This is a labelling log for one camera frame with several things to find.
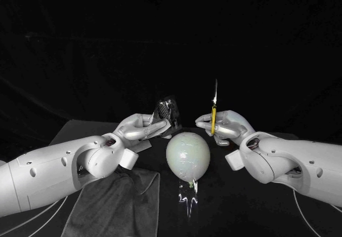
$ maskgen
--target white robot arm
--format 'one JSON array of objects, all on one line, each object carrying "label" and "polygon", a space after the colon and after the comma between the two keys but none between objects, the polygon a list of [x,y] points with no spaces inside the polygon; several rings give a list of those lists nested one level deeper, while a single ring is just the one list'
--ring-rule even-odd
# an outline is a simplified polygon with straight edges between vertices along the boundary
[{"label": "white robot arm", "polygon": [[149,118],[151,115],[135,114],[113,133],[44,147],[4,164],[0,217],[54,203],[112,175],[119,165],[132,169],[139,154],[129,148],[138,145],[136,139],[167,125],[161,122],[144,127]]},{"label": "white robot arm", "polygon": [[[230,120],[230,114],[237,123],[239,120],[240,124],[246,123],[245,117],[237,118],[233,111],[226,113],[224,120]],[[217,124],[217,135],[233,138],[240,145],[240,149],[227,155],[233,170],[246,167],[262,183],[285,184],[301,194],[342,207],[342,146],[286,140],[255,129],[240,130],[237,126],[229,129],[230,123],[226,124],[229,130],[223,131],[223,121]],[[197,125],[207,129],[210,123]]]}]

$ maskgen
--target gray cloth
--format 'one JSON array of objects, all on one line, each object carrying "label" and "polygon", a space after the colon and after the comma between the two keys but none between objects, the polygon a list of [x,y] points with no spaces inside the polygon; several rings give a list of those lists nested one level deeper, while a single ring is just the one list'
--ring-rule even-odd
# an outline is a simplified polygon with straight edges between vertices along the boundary
[{"label": "gray cloth", "polygon": [[118,168],[82,192],[63,237],[157,237],[161,174]]}]

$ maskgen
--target white cable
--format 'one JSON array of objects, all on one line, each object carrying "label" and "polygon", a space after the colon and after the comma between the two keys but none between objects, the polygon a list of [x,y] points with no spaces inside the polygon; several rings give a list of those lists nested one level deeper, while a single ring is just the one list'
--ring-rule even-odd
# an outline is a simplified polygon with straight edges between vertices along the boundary
[{"label": "white cable", "polygon": [[15,229],[18,229],[19,227],[22,227],[25,224],[28,224],[31,221],[34,221],[53,207],[54,205],[60,202],[60,200],[35,216],[32,217],[27,222],[24,222],[21,225],[18,225],[17,227],[14,227],[11,230],[8,230],[6,232],[4,232],[0,234],[0,236],[6,235],[9,232],[12,232]]},{"label": "white cable", "polygon": [[[297,204],[298,204],[298,198],[297,198],[297,192],[295,192],[295,191],[294,191],[294,196],[295,196],[295,200],[297,200]],[[299,209],[301,214],[302,214],[302,217],[304,217],[304,219],[305,219],[305,215],[304,215],[304,213],[302,213],[302,210],[301,210],[299,204],[298,204],[298,209]],[[318,237],[321,237],[321,235],[320,235],[318,232],[314,230],[314,228],[312,228],[310,222],[307,221],[307,219],[305,219],[305,222],[307,222],[308,226],[311,227],[312,231],[315,232],[315,234],[318,235]]]},{"label": "white cable", "polygon": [[342,212],[342,210],[340,208],[337,208],[337,206],[331,205],[340,212]]},{"label": "white cable", "polygon": [[48,222],[47,222],[47,223],[43,225],[43,227],[34,232],[34,234],[35,234],[35,233],[44,228],[44,226],[50,223],[50,221],[51,221],[53,218],[56,217],[56,215],[57,215],[60,209],[57,210],[57,212],[56,212],[54,216],[51,217],[51,219],[48,220]]}]

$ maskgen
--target yellow tool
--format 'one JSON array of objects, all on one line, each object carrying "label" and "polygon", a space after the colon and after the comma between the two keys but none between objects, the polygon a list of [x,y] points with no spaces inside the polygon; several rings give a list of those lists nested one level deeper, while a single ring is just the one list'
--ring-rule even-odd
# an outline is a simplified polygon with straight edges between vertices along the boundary
[{"label": "yellow tool", "polygon": [[214,106],[213,106],[213,134],[216,133],[216,122],[217,122],[217,96],[219,96],[219,79],[216,84],[216,97],[214,97]]}]

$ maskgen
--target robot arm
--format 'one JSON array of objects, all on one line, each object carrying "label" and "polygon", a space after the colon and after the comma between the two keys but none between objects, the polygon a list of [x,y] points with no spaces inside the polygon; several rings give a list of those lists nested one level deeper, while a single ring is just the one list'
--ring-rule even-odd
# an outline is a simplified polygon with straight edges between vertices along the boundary
[{"label": "robot arm", "polygon": [[164,122],[144,127],[148,119],[149,115],[135,114],[113,133],[44,147],[4,164],[0,217],[53,204],[87,184],[109,177],[119,165],[132,169],[139,154],[129,148],[139,144],[136,139],[167,125]]},{"label": "robot arm", "polygon": [[[236,112],[234,116],[237,123],[246,122]],[[216,128],[219,136],[233,138],[240,145],[240,149],[227,155],[233,170],[246,167],[263,184],[285,184],[301,194],[342,207],[342,146],[291,141],[252,129],[237,129],[237,125],[232,128],[226,125],[226,132],[220,127],[223,124]]]}]

